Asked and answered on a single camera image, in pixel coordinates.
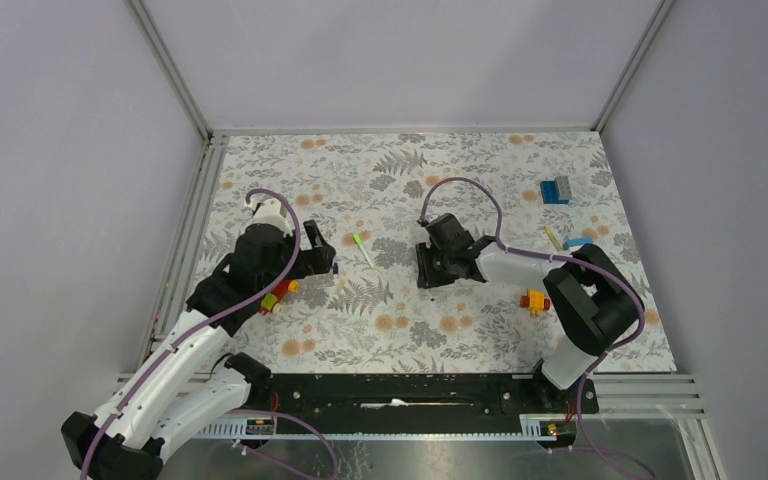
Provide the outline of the white pen green tip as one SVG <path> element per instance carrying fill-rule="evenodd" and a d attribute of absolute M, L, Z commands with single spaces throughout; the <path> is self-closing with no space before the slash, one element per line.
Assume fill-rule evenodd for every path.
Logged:
<path fill-rule="evenodd" d="M 370 256 L 370 254 L 368 253 L 368 251 L 366 250 L 366 248 L 365 248 L 364 244 L 362 244 L 362 243 L 361 243 L 361 244 L 358 244 L 358 247 L 359 247 L 359 249 L 360 249 L 361 253 L 363 254 L 363 256 L 364 256 L 364 259 L 365 259 L 365 261 L 367 262 L 367 264 L 369 265 L 369 267 L 370 267 L 372 270 L 377 270 L 377 266 L 376 266 L 376 264 L 374 263 L 374 261 L 372 260 L 372 258 L 371 258 L 371 256 Z"/>

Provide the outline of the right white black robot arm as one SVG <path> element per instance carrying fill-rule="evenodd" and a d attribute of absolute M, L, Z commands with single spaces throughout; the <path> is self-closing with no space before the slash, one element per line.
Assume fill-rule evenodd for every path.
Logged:
<path fill-rule="evenodd" d="M 416 246 L 419 288 L 459 280 L 515 285 L 541 295 L 530 308 L 554 310 L 564 336 L 537 368 L 533 396 L 543 410 L 567 405 L 572 385 L 644 314 L 638 294 L 594 244 L 550 255 L 503 247 L 490 235 L 474 238 L 450 213 L 419 224 L 429 237 Z"/>

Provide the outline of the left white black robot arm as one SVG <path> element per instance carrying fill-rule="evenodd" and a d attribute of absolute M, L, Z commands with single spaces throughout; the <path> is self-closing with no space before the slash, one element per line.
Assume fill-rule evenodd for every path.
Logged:
<path fill-rule="evenodd" d="M 336 255 L 313 220 L 311 242 L 276 218 L 254 222 L 214 271 L 196 287 L 173 330 L 110 400 L 92 414 L 72 413 L 61 434 L 84 479 L 155 479 L 186 442 L 236 408 L 271 407 L 271 370 L 245 353 L 222 359 L 201 387 L 181 393 L 198 368 L 243 324 L 261 315 L 261 303 L 280 284 L 328 274 Z"/>

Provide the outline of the red yellow green toy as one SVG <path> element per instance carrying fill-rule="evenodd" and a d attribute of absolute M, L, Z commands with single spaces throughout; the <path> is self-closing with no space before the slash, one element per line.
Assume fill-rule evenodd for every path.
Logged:
<path fill-rule="evenodd" d="M 264 296 L 260 304 L 260 313 L 263 315 L 280 313 L 283 309 L 282 301 L 289 293 L 298 291 L 298 280 L 282 280 L 270 293 Z"/>

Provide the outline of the floral patterned table mat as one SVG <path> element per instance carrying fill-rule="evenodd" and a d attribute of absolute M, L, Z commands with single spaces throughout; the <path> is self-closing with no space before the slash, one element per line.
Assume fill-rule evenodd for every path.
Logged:
<path fill-rule="evenodd" d="M 567 205 L 545 204 L 540 182 L 569 178 Z M 614 351 L 607 372 L 676 365 L 624 207 L 595 132 L 233 136 L 193 278 L 206 277 L 249 224 L 248 191 L 284 195 L 336 249 L 339 274 L 304 279 L 280 313 L 249 320 L 224 347 L 278 372 L 517 372 L 562 338 L 553 312 L 531 316 L 515 285 L 416 285 L 415 247 L 430 218 L 454 214 L 475 237 L 502 220 L 504 241 L 549 252 L 591 237 L 645 303 L 642 335 Z M 353 235 L 377 266 L 372 270 Z M 339 280 L 345 290 L 337 292 Z"/>

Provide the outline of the blue white eraser block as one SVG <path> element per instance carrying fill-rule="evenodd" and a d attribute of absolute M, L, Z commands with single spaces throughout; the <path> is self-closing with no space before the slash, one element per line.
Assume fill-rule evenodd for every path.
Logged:
<path fill-rule="evenodd" d="M 563 244 L 562 248 L 564 250 L 572 251 L 576 248 L 580 248 L 587 244 L 592 244 L 594 242 L 594 239 L 591 237 L 576 237 L 576 238 L 569 238 L 567 239 Z"/>

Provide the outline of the blue grey toy blocks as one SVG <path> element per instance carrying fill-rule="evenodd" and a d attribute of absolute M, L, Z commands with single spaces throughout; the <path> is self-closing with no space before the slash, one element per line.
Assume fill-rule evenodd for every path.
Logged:
<path fill-rule="evenodd" d="M 567 205 L 572 199 L 569 178 L 565 175 L 556 176 L 553 180 L 541 181 L 540 191 L 545 204 Z"/>

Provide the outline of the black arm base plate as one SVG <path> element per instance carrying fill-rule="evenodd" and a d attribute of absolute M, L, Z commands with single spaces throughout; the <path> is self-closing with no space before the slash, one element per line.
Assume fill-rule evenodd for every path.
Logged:
<path fill-rule="evenodd" d="M 546 416 L 560 422 L 600 410 L 594 385 L 558 390 L 528 374 L 274 374 L 243 408 L 290 415 L 308 430 L 447 431 L 484 418 Z"/>

